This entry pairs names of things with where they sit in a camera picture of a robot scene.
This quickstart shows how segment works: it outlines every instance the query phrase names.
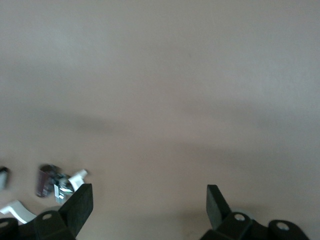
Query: beige surface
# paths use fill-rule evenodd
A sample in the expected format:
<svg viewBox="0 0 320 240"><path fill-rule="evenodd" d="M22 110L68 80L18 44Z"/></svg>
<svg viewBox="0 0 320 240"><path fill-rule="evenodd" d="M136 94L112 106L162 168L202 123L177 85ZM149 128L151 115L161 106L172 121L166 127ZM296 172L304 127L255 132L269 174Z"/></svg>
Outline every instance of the beige surface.
<svg viewBox="0 0 320 240"><path fill-rule="evenodd" d="M320 2L0 1L0 204L86 168L78 239L197 240L206 185L319 239Z"/></svg>

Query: silver bolt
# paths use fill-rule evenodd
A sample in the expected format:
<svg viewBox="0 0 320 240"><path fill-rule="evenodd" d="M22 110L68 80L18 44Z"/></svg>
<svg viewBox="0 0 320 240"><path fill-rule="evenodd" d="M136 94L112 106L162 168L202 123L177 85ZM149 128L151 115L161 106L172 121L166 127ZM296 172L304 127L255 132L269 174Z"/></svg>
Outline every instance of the silver bolt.
<svg viewBox="0 0 320 240"><path fill-rule="evenodd" d="M244 220L246 220L246 218L242 215L237 213L236 215L234 215L234 218L237 219L238 221L243 222Z"/></svg>
<svg viewBox="0 0 320 240"><path fill-rule="evenodd" d="M284 222L281 222L281 221L278 222L278 223L276 224L276 226L277 226L279 229L284 230L284 231L288 231L288 230L290 229L287 224L285 224Z"/></svg>
<svg viewBox="0 0 320 240"><path fill-rule="evenodd" d="M42 217L42 220L46 220L46 219L49 219L49 218L51 218L52 217L52 214L51 213L48 213L48 214L46 214L46 215L44 215L43 217Z"/></svg>
<svg viewBox="0 0 320 240"><path fill-rule="evenodd" d="M4 228L8 225L9 223L7 221L4 221L2 223L0 223L0 228Z"/></svg>

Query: white curved object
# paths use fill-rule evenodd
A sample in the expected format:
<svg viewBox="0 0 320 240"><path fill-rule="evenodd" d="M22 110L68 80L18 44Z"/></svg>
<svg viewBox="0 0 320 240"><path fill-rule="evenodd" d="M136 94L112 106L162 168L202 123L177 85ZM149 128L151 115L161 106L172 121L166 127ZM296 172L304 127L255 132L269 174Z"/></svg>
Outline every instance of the white curved object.
<svg viewBox="0 0 320 240"><path fill-rule="evenodd" d="M36 215L28 211L18 200L10 202L7 206L0 209L0 213L12 213L12 215L23 224L32 221L36 217Z"/></svg>
<svg viewBox="0 0 320 240"><path fill-rule="evenodd" d="M78 171L75 175L70 177L68 180L71 183L74 191L77 191L82 184L84 184L84 178L87 176L88 172L86 170Z"/></svg>

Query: black bracket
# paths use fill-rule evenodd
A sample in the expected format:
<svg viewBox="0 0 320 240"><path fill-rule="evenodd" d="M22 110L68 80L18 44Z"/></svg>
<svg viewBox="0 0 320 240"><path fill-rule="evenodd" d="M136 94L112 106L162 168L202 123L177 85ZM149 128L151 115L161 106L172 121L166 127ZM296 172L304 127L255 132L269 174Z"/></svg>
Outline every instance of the black bracket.
<svg viewBox="0 0 320 240"><path fill-rule="evenodd" d="M0 240L75 240L94 208L91 184L83 184L58 211L46 211L18 225L0 219Z"/></svg>
<svg viewBox="0 0 320 240"><path fill-rule="evenodd" d="M212 229L200 240L309 240L292 222L273 220L265 227L244 213L232 212L216 185L207 186L206 212Z"/></svg>

